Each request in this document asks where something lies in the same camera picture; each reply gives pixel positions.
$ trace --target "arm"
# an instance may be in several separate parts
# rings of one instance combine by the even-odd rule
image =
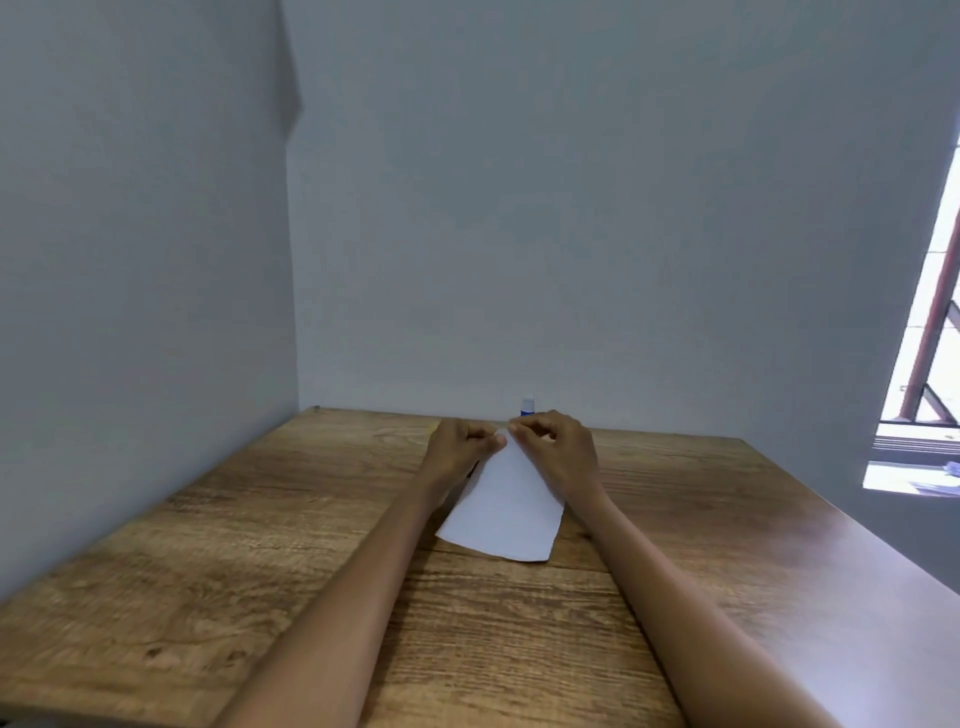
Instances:
[[[215,728],[356,725],[427,518],[480,459],[504,444],[489,425],[442,421],[411,483],[274,644]]]
[[[511,431],[592,534],[691,725],[839,726],[613,504],[588,429],[548,412],[517,418]]]

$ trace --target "gray wall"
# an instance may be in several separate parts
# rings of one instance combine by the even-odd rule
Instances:
[[[233,7],[0,3],[0,596],[296,411],[276,13]]]
[[[956,135],[954,3],[290,0],[300,404],[744,437],[864,493]]]

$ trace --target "finger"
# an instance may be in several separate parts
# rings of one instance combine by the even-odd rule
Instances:
[[[553,447],[551,443],[544,442],[537,431],[527,425],[512,423],[510,433],[514,436],[516,443],[527,453],[527,456],[536,462],[536,459],[543,455],[546,448]]]
[[[537,433],[538,437],[543,435],[556,436],[564,428],[566,415],[560,414],[556,410],[550,412],[535,412],[532,415],[523,417],[514,417],[510,422],[516,425],[523,425]]]
[[[490,423],[482,423],[471,420],[465,423],[467,426],[467,437],[490,437],[496,433],[496,427]]]
[[[487,437],[474,441],[473,449],[478,460],[490,457],[507,445],[507,438],[503,435],[491,433]]]

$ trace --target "wooden tabletop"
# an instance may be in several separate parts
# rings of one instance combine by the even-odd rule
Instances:
[[[420,461],[433,418],[309,409],[0,606],[0,715],[206,726]],[[598,430],[613,500],[848,726],[960,716],[960,597],[738,440]],[[370,726],[681,726],[584,530],[424,533]]]

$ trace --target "sheet of paper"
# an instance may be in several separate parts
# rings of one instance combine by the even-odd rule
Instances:
[[[437,535],[514,561],[546,561],[564,502],[553,495],[510,433],[507,446],[477,468]]]

